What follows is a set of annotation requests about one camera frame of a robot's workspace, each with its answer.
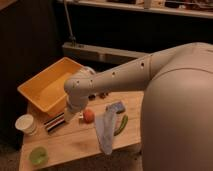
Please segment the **shelf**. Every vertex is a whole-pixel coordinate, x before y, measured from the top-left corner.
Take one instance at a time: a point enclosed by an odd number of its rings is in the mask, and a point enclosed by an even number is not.
[[[72,44],[69,42],[65,42],[62,48],[65,56],[74,59],[77,58],[111,64],[123,64],[131,60],[148,55],[144,52],[98,47],[85,44],[78,44],[76,46],[72,46]]]
[[[110,8],[110,9],[120,9],[120,10],[129,10],[129,11],[138,11],[138,12],[160,13],[160,14],[213,19],[213,12],[168,8],[168,7],[164,7],[165,2],[163,1],[161,2],[153,1],[151,8],[149,9],[144,9],[143,1],[141,0],[136,0],[136,4],[106,2],[105,0],[76,0],[76,1],[67,0],[67,3],[75,4],[75,5],[83,5],[83,6]]]

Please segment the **yellow tray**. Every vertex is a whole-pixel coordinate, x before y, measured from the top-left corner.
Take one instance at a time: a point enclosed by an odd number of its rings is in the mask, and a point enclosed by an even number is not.
[[[66,105],[64,82],[82,67],[64,57],[18,87],[18,91],[34,106],[55,116]]]

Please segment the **white cup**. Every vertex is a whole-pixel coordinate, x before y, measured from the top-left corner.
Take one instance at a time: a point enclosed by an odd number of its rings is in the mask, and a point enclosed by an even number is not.
[[[15,127],[27,135],[33,135],[36,133],[35,119],[30,114],[20,116],[16,120]]]

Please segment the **wooden table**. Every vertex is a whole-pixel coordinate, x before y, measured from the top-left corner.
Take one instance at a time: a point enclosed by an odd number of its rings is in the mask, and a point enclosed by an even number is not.
[[[0,10],[8,7],[12,3],[16,2],[17,0],[0,0]]]
[[[107,105],[120,100],[125,105],[125,114],[128,115],[129,121],[123,132],[114,138],[113,149],[141,142],[140,110],[142,99],[142,91],[119,92],[110,93],[105,99],[96,98],[89,102],[88,108],[96,114],[102,114]],[[38,112],[31,104],[29,104],[28,112],[36,118],[37,132],[33,136],[24,136],[19,170],[30,171],[45,168],[101,153],[94,124],[80,123],[77,114],[69,124],[61,126],[52,134],[48,134],[43,125],[49,119],[48,116]],[[32,149],[37,146],[43,146],[47,150],[49,160],[42,166],[34,167],[28,157]]]

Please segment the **white cloth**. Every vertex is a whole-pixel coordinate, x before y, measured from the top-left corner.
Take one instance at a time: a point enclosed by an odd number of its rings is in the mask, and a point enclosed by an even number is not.
[[[107,110],[104,114],[95,117],[95,128],[100,149],[106,154],[112,153],[114,131],[117,116],[116,110]]]

